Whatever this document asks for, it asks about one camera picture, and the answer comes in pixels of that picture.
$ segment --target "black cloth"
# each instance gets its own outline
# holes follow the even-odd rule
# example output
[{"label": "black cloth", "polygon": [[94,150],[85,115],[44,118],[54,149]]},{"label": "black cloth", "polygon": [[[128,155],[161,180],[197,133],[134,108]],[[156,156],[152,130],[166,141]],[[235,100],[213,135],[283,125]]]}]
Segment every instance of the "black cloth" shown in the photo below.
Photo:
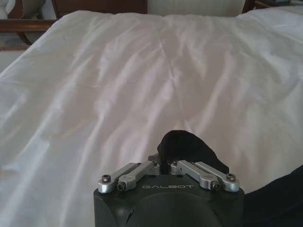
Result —
[{"label": "black cloth", "polygon": [[[229,168],[197,136],[187,131],[168,132],[158,146],[162,174],[174,160],[202,161],[223,173]],[[303,166],[245,195],[245,227],[303,226]]]}]

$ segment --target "dark fabric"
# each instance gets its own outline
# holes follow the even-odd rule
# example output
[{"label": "dark fabric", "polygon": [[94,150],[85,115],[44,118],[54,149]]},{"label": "dark fabric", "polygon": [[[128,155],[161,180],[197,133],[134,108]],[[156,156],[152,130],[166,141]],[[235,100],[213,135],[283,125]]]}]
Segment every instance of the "dark fabric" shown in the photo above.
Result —
[{"label": "dark fabric", "polygon": [[[168,132],[158,146],[163,173],[173,160],[202,161],[223,173],[229,168],[197,136],[187,131]],[[303,226],[303,166],[245,195],[245,227]]]},{"label": "dark fabric", "polygon": [[197,136],[183,131],[174,130],[168,132],[158,146],[161,159],[162,174],[168,174],[168,164],[174,160],[186,160],[188,162],[204,163],[227,174],[229,168],[219,161],[216,154]]}]

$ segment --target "floor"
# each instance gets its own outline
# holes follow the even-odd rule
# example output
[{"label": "floor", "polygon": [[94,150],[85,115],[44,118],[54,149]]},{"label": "floor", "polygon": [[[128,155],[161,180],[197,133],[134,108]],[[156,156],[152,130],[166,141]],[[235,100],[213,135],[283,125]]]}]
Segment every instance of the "floor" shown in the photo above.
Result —
[{"label": "floor", "polygon": [[0,51],[0,73],[16,60],[24,51]]},{"label": "floor", "polygon": [[[34,42],[41,35],[42,33],[31,33],[27,34],[27,37],[30,41]],[[12,49],[15,49],[16,51],[7,51],[7,47],[12,47]],[[19,50],[19,47],[21,47],[21,49],[26,49],[28,46],[19,39],[17,34],[0,33],[0,50],[4,49],[4,51],[0,51],[0,73],[25,51]]]}]

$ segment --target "bolt head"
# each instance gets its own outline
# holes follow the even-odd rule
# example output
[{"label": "bolt head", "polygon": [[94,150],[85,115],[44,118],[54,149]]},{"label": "bolt head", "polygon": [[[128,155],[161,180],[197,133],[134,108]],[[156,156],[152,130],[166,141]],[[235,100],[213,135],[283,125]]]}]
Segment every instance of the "bolt head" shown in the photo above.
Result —
[{"label": "bolt head", "polygon": [[211,184],[211,190],[219,190],[219,188],[220,188],[219,182],[213,181]]},{"label": "bolt head", "polygon": [[236,176],[235,174],[227,174],[226,175],[227,180],[231,181],[231,182],[235,182],[236,181]]},{"label": "bolt head", "polygon": [[118,184],[117,184],[117,189],[118,189],[118,191],[120,191],[120,192],[125,191],[125,190],[126,190],[126,184],[125,184],[124,182],[118,183]]},{"label": "bolt head", "polygon": [[110,175],[107,175],[107,174],[105,174],[105,175],[103,175],[102,177],[101,177],[101,180],[102,180],[102,182],[103,183],[108,183],[108,182],[110,182]]}]

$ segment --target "carpet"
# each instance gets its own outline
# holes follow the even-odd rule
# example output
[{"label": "carpet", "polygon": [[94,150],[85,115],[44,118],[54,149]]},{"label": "carpet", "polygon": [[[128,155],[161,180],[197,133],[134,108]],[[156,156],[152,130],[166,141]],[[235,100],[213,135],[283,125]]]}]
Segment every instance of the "carpet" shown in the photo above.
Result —
[{"label": "carpet", "polygon": [[[34,42],[43,33],[28,33],[27,38]],[[26,45],[16,33],[0,33],[0,51],[25,51],[29,45]]]}]

